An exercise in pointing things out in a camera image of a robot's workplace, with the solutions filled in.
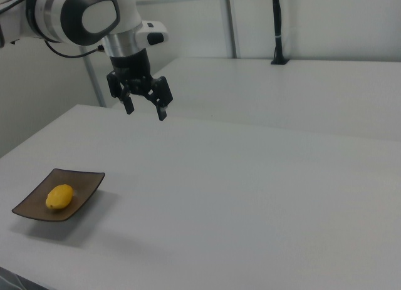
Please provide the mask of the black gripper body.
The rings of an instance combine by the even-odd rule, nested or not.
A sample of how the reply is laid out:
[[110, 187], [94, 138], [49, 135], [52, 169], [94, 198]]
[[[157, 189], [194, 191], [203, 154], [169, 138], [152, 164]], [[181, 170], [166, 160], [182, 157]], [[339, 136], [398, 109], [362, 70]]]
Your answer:
[[110, 61], [113, 66], [109, 73], [109, 89], [112, 96], [122, 96], [126, 86], [134, 95], [148, 95], [152, 76], [146, 49], [131, 56], [110, 57]]

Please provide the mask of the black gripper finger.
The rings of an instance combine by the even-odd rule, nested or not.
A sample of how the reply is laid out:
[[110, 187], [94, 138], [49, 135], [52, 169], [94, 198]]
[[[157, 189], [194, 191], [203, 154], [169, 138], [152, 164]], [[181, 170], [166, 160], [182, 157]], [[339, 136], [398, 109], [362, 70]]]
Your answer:
[[124, 105], [125, 111], [128, 115], [132, 114], [134, 106], [132, 99], [130, 98], [131, 92], [128, 85], [123, 84], [114, 71], [107, 74], [107, 82], [111, 96], [119, 99], [119, 101]]
[[159, 120], [165, 120], [167, 117], [166, 109], [173, 100], [167, 79], [164, 76], [152, 79], [150, 81], [150, 88], [145, 90], [145, 97], [156, 107]]

